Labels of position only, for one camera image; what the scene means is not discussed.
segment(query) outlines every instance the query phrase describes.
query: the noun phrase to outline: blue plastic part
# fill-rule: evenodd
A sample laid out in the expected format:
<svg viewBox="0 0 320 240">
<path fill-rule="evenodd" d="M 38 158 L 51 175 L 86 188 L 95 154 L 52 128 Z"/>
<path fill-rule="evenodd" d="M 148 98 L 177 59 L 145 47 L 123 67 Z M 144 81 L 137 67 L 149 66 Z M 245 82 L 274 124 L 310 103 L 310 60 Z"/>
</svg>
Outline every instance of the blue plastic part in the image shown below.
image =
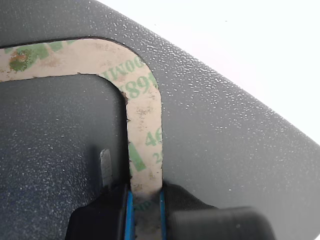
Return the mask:
<svg viewBox="0 0 320 240">
<path fill-rule="evenodd" d="M 135 212 L 132 192 L 128 191 L 124 240 L 135 240 Z"/>
<path fill-rule="evenodd" d="M 164 193 L 163 190 L 160 192 L 160 213 L 161 213 L 162 240 L 167 240 L 166 212 L 165 212 L 165 193 Z"/>
</svg>

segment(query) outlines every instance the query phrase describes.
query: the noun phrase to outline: dark gray plastic panel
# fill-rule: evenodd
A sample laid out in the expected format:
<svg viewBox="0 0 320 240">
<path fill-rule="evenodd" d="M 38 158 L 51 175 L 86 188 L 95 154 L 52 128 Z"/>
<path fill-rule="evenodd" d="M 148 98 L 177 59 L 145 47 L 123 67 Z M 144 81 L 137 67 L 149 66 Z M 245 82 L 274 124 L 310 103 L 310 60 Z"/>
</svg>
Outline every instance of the dark gray plastic panel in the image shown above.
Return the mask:
<svg viewBox="0 0 320 240">
<path fill-rule="evenodd" d="M 166 181 L 258 208 L 278 240 L 320 233 L 320 147 L 216 71 L 94 0 L 2 1 L 0 18 L 2 47 L 97 37 L 132 49 L 159 82 Z"/>
<path fill-rule="evenodd" d="M 103 149 L 114 182 L 129 180 L 125 106 L 96 75 L 0 83 L 1 240 L 64 239 L 71 213 L 101 193 Z"/>
</svg>

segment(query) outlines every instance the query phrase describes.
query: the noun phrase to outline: white background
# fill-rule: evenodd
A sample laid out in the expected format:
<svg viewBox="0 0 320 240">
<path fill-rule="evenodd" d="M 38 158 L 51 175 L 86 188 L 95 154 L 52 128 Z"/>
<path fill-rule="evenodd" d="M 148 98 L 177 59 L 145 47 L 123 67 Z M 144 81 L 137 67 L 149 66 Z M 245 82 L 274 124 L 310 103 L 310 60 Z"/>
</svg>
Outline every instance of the white background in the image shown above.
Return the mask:
<svg viewBox="0 0 320 240">
<path fill-rule="evenodd" d="M 320 144 L 319 1 L 99 1 L 189 52 Z"/>
</svg>

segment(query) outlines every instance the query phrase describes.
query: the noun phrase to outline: black plastic part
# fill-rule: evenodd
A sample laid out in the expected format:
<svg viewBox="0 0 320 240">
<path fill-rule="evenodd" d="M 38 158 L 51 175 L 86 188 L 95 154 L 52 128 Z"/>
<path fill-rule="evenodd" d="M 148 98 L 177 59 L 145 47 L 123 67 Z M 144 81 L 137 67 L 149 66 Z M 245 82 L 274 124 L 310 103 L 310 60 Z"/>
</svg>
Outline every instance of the black plastic part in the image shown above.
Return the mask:
<svg viewBox="0 0 320 240">
<path fill-rule="evenodd" d="M 274 240 L 266 218 L 252 208 L 217 209 L 177 185 L 164 186 L 167 240 Z"/>
<path fill-rule="evenodd" d="M 65 240 L 123 240 L 127 198 L 125 184 L 76 209 L 71 214 Z"/>
</svg>

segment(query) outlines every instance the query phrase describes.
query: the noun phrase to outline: printed numbers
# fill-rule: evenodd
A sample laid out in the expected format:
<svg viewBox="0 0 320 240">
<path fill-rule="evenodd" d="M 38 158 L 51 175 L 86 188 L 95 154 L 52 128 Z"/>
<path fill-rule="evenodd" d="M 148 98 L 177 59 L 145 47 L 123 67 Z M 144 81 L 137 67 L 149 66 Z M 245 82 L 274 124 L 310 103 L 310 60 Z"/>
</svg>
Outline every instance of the printed numbers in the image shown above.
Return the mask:
<svg viewBox="0 0 320 240">
<path fill-rule="evenodd" d="M 147 145 L 147 146 L 149 146 L 149 145 L 155 146 L 155 145 L 157 145 L 157 143 L 158 144 L 162 143 L 161 127 L 159 127 L 156 130 L 154 136 L 151 134 L 151 132 L 148 132 L 147 135 L 146 135 L 145 145 Z"/>
<path fill-rule="evenodd" d="M 138 78 L 136 83 L 138 84 L 139 88 L 141 88 L 141 89 L 144 88 L 144 92 L 143 92 L 144 94 L 148 91 L 149 85 L 150 85 L 148 78 L 146 78 L 145 76 L 141 76 Z"/>
<path fill-rule="evenodd" d="M 151 132 L 148 132 L 148 134 L 146 135 L 145 145 L 147 145 L 147 146 L 149 146 L 149 145 L 152 145 L 152 146 L 157 145 L 157 142 L 154 139 L 154 137 L 152 136 Z"/>
<path fill-rule="evenodd" d="M 130 81 L 125 85 L 125 89 L 129 92 L 129 96 L 131 99 L 135 99 L 140 94 L 140 91 L 136 87 L 137 84 L 135 81 Z"/>
<path fill-rule="evenodd" d="M 119 89 L 122 92 L 125 89 L 128 92 L 128 97 L 130 99 L 135 99 L 140 94 L 147 93 L 150 88 L 150 84 L 154 85 L 158 89 L 157 81 L 151 72 L 149 73 L 148 77 L 140 76 L 136 81 L 129 81 L 125 85 L 120 86 Z"/>
<path fill-rule="evenodd" d="M 156 162 L 155 162 L 156 164 L 162 162 L 162 156 L 159 153 L 155 152 L 152 156 L 156 158 Z"/>
</svg>

